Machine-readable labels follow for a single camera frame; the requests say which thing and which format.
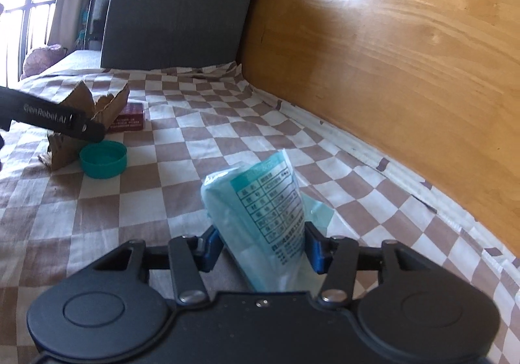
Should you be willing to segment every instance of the metal screw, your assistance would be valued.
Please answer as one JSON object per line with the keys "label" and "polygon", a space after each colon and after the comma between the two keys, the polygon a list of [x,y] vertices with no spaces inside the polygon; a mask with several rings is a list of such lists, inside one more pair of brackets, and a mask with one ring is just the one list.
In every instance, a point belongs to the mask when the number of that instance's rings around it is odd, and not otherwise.
{"label": "metal screw", "polygon": [[326,303],[344,303],[348,299],[348,295],[341,289],[327,289],[321,293],[321,299]]}
{"label": "metal screw", "polygon": [[256,302],[256,306],[260,307],[260,308],[269,307],[269,305],[271,305],[271,303],[269,301],[267,301],[267,299],[259,299]]}
{"label": "metal screw", "polygon": [[180,302],[186,305],[196,305],[207,300],[207,296],[201,290],[185,290],[179,295]]}

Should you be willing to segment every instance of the bed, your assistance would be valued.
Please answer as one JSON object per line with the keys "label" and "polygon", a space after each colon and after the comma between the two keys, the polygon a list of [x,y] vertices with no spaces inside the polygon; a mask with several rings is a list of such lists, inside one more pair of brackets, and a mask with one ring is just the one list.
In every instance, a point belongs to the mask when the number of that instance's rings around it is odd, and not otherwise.
{"label": "bed", "polygon": [[[388,159],[369,166],[365,162],[370,160],[349,154],[332,141],[330,130],[320,129],[326,127],[323,122],[307,125],[298,118],[305,113],[254,89],[235,63],[198,70],[120,71],[96,69],[96,55],[89,54],[88,59],[71,55],[69,62],[27,80],[22,90],[60,101],[79,81],[94,95],[116,92],[128,82],[129,100],[145,105],[146,127],[108,135],[127,146],[128,168],[104,181],[85,176],[77,162],[50,174],[38,160],[48,145],[45,130],[13,123],[3,134],[1,363],[25,364],[37,354],[25,314],[49,286],[128,239],[162,245],[181,234],[201,234],[211,224],[200,197],[204,177],[239,161],[254,164],[282,148],[297,171],[301,191],[335,209],[329,236],[350,236],[370,246],[395,238],[471,282],[501,312],[491,361],[520,362],[514,259],[502,245],[493,246],[447,221],[431,204],[395,184],[385,173]],[[79,69],[91,65],[94,69]],[[358,157],[370,156],[357,148]],[[210,291],[246,289],[226,254],[204,281]],[[151,285],[171,295],[160,277],[152,275]],[[376,275],[362,272],[355,294],[374,286]]]}

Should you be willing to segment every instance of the cardboard box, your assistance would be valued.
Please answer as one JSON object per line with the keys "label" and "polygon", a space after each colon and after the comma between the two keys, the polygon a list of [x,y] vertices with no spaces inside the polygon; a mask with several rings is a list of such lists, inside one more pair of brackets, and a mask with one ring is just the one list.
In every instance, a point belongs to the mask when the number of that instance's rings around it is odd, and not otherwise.
{"label": "cardboard box", "polygon": [[[61,104],[84,111],[87,117],[108,128],[126,106],[129,93],[130,87],[125,84],[115,96],[102,95],[97,101],[94,101],[92,93],[82,81],[74,87]],[[49,140],[47,153],[40,154],[38,159],[50,170],[61,169],[76,161],[81,149],[88,144],[87,141],[55,132],[49,133],[47,139]]]}
{"label": "cardboard box", "polygon": [[142,131],[145,128],[145,108],[142,102],[129,102],[110,125],[107,132]]}

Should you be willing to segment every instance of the red box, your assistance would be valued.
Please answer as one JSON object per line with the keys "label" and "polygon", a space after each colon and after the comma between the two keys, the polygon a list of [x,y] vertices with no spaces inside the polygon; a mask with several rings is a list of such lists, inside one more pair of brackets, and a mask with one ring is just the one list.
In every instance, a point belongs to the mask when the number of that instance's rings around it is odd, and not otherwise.
{"label": "red box", "polygon": [[142,131],[145,128],[145,108],[142,102],[129,102],[121,110],[107,132]]}

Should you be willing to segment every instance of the black circular cover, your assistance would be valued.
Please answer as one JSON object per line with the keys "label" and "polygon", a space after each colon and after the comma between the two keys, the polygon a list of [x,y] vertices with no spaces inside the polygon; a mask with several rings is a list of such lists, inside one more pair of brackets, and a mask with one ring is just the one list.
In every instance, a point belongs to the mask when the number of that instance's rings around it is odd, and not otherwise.
{"label": "black circular cover", "polygon": [[435,363],[485,355],[498,312],[481,291],[456,276],[403,271],[360,302],[363,329],[397,360]]}
{"label": "black circular cover", "polygon": [[27,313],[35,342],[61,357],[96,360],[129,352],[162,328],[160,294],[126,272],[79,272],[36,299]]}

